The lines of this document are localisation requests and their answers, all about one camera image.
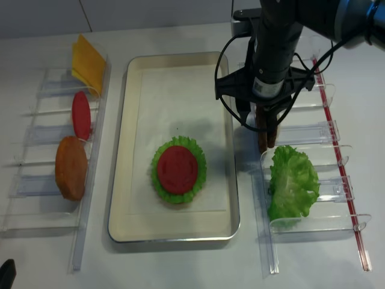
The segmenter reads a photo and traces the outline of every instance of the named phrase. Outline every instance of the food item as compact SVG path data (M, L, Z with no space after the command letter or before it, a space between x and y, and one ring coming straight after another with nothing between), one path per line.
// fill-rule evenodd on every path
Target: food item
M171 194L190 191L198 177L198 162L184 146L170 146L161 155L158 178L162 187Z
M102 94L103 74L106 61L98 51L79 35L78 42L72 46L72 76L82 81L94 96Z
M258 128L266 128L266 115L263 106L257 105L255 119ZM258 148L260 153L264 153L267 150L267 143L267 132L258 132Z
M63 198L82 199L86 174L87 156L82 141L77 137L64 137L55 160L55 180Z
M266 128L271 124L267 123L266 112L261 105L257 105L255 111L256 124L258 128ZM260 153L264 153L267 148L273 148L276 145L278 127L273 131L258 132L258 148Z
M171 204L191 202L206 181L205 154L188 137L173 137L162 145L151 165L155 190Z
M84 92L77 92L73 98L72 123L75 135L82 140L88 140L91 133L91 111Z
M319 197L318 175L309 157L291 146L279 146L273 156L270 191L270 221L307 217Z

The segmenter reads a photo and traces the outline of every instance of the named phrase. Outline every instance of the clear acrylic rack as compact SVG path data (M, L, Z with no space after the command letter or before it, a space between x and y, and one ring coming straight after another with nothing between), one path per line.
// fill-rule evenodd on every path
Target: clear acrylic rack
M94 88L71 76L71 47L39 49L31 55L9 58L9 63L0 66L11 69L15 76L20 72L24 83L30 82L30 87L37 88L26 93L27 110L18 112L20 123L25 125L20 126L22 138L10 143L13 160L2 160L2 173L14 173L10 189L2 195L0 232L28 230L33 236L41 230L73 228L71 271L81 268L111 71L104 49L97 44L94 47L106 60L100 97L90 93ZM30 91L35 93L28 97ZM84 142L88 159L85 194L82 201L72 202L63 199L56 186L55 156L61 139L75 135L71 110L73 97L79 91L87 95L90 104L91 136Z
M319 41L322 40L317 36L300 39L297 52L307 67L312 67L321 55L320 46L316 45ZM301 67L299 61L293 61L292 65ZM323 116L323 121L312 123L311 118L306 121L302 118L303 121L299 125L285 125L284 121L277 134L276 146L291 145L298 151L305 152L318 172L320 196L311 207L308 217L276 219L270 222L270 166L273 164L271 158L276 147L261 155L258 151L257 134L254 134L254 207L263 271L269 274L279 273L277 243L335 240L339 237L345 238L346 235L342 233L347 232L357 240L363 270L371 270L369 255L361 236L371 216L357 214L354 208L353 187L346 171L353 150L351 146L339 145L339 130L329 109L335 91L334 85L325 84L323 76L318 75L314 89L311 92L301 91L292 111L321 112L319 114Z

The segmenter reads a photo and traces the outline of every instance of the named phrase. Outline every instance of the red strip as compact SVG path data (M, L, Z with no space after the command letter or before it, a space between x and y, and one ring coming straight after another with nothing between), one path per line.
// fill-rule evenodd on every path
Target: red strip
M314 58L313 59L313 65L316 64L316 62L317 62L317 60ZM323 81L321 75L317 75L316 76L316 80L317 80L318 84L324 85L324 81ZM326 119L328 121L332 121L333 118L331 117L331 113L330 113L330 109L329 109L329 106L328 106L328 103L327 103L327 98L326 98L325 90L324 90L323 87L320 86L319 87L319 91L321 92L321 99L322 99L322 103L324 104L324 110L325 110ZM331 135L335 135L334 128L332 126L330 127L330 133L331 133ZM341 177L347 176L347 173L345 171L345 167L341 163L341 161L342 161L342 154L341 154L341 151L339 149L338 141L337 140L333 141L333 146L335 146L334 152L336 153L336 158L337 158L337 161L338 161L338 163L340 165L339 166L340 175L341 175ZM349 212L350 212L351 215L356 215L356 209L354 208L354 203L353 203L353 200L352 200L352 193L351 193L350 187L348 185L344 185L344 190L345 190L346 198L348 199L347 203L348 203L348 207L349 207ZM351 221L353 223L353 228L358 226L359 221L358 221L356 216L352 216L351 217ZM359 249L362 269L364 271L370 271L371 267L370 267L370 264L369 264L368 256L366 255L366 250L365 250L365 246L363 244L361 232L360 231L354 231L354 234L356 235L356 241L357 241L357 246L358 246L358 249Z

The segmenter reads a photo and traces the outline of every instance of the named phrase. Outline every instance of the black cable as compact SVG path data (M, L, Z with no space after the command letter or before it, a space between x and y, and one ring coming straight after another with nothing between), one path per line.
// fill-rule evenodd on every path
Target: black cable
M238 117L234 111L232 111L232 109L226 104L226 102L223 100L222 96L219 97L219 99L221 100L222 104L224 105L225 109L242 125L244 126L245 128L251 130L251 131L255 131L255 132L271 132L273 130L275 130L275 128L281 123L283 122L283 120L285 119L285 117L288 115L288 113L290 112L291 108L293 107L294 105L294 102L297 100L297 97L298 95L300 94L301 90L303 89L303 87L305 86L306 82L314 75L315 71L317 70L317 68L329 57L331 56L335 51L337 51L339 48L341 48L343 45L347 44L350 40L352 40L353 38L355 38L356 36L358 36L359 34L362 34L364 33L366 30L366 27L363 27L363 28L360 28L358 30L355 30L353 31L349 36L347 36L345 39L342 39L340 42L338 42L335 46L333 46L332 48L330 48L318 61L316 64L313 65L313 67L307 72L306 76L304 77L304 79L302 80L300 86L298 86L296 92L294 93L294 96L292 98L292 100L290 101L287 109L285 110L285 112L282 114L282 116L279 118L279 120L277 120L273 125L271 125L270 127L268 128L255 128L255 127L252 127L250 125L248 125L246 122L243 122L241 120L240 117ZM248 35L248 33L239 33L235 36L233 36L227 43L226 45L224 46L223 50L221 51L221 54L219 55L219 58L218 58L218 62L217 62L217 66L215 68L215 75L214 75L214 79L215 79L215 83L217 83L217 80L218 80L218 69L219 69L219 64L221 62L221 59L222 59L222 56L225 52L225 50L227 49L227 47L237 38L240 38L240 37L243 37L243 36L246 36Z
M333 41L330 41L330 44L331 44L331 48L333 48L333 46L334 46L334 45L333 45ZM326 64L325 68L324 68L323 70L321 70L321 71L315 72L313 75L319 75L319 74L323 73L323 72L329 67L331 61L333 60L333 54L334 54L334 53L332 53L332 54L330 55L329 61L328 61L328 63ZM297 57L298 57L300 63L302 64L303 68L305 68L306 71L309 71L309 70L310 70L310 69L307 68L307 66L304 64L302 58L300 57L300 55L299 55L298 53L294 53L294 56L297 56Z
M364 38L369 45L372 45L371 34L373 30L374 15L376 14L378 6L380 6L380 4L381 4L381 0L376 0L373 2L372 7L370 8L370 11L368 14L368 18L366 20L367 29L365 31Z

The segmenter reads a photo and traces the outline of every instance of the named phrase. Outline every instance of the red tomato slice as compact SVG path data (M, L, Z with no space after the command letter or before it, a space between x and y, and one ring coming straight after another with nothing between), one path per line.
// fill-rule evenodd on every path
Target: red tomato slice
M190 191L198 177L198 162L183 146L172 146L158 161L158 178L162 187L171 194Z
M84 92L77 92L73 98L72 123L75 135L82 140L88 140L91 133L91 111Z

